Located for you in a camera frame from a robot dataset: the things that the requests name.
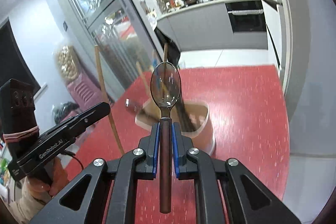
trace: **countertop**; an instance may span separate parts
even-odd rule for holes
[[[211,0],[211,1],[206,1],[206,2],[203,2],[203,3],[198,3],[198,4],[194,4],[194,5],[185,7],[185,8],[178,9],[176,11],[169,12],[167,14],[163,14],[163,15],[157,17],[157,21],[159,21],[162,18],[169,17],[171,15],[176,15],[176,14],[181,13],[181,12],[185,12],[185,11],[188,11],[188,10],[192,10],[192,9],[196,9],[196,8],[200,8],[200,7],[204,7],[204,6],[208,6],[208,5],[218,4],[218,3],[222,3],[222,2],[231,3],[231,2],[241,2],[241,1],[253,1],[253,0]]]
[[[212,155],[239,159],[279,199],[282,199],[289,168],[288,119],[276,68],[272,66],[202,68],[180,70],[183,98],[209,105],[216,138]],[[145,73],[147,81],[151,74]],[[149,132],[135,124],[135,115],[125,109],[129,98],[143,104],[148,96],[140,78],[112,107],[112,115],[125,151],[137,147]],[[96,158],[120,157],[107,117],[77,152],[84,166]],[[80,166],[75,160],[66,167],[73,179]],[[194,184],[172,179],[172,212],[159,212],[159,180],[138,181],[135,223],[186,223],[196,219]]]

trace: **spoon handle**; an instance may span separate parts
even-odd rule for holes
[[[160,119],[160,212],[171,211],[171,118]]]

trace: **oven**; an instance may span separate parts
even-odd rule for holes
[[[261,0],[226,3],[233,32],[266,32]]]

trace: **oven handle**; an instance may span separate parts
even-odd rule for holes
[[[247,15],[261,15],[264,13],[263,9],[259,10],[238,10],[238,11],[228,11],[228,14],[232,14],[234,16],[247,16]]]

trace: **screw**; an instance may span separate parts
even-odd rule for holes
[[[199,152],[200,151],[197,148],[195,148],[195,147],[189,149],[189,153],[191,155],[197,155]]]
[[[232,159],[229,159],[229,160],[227,161],[227,163],[228,163],[229,165],[231,165],[231,166],[237,166],[239,162],[238,162],[238,160],[232,158]]]
[[[103,159],[95,159],[93,162],[94,166],[102,166],[104,164],[104,160]]]
[[[140,156],[143,154],[143,150],[141,148],[136,148],[133,150],[133,154],[136,156]]]

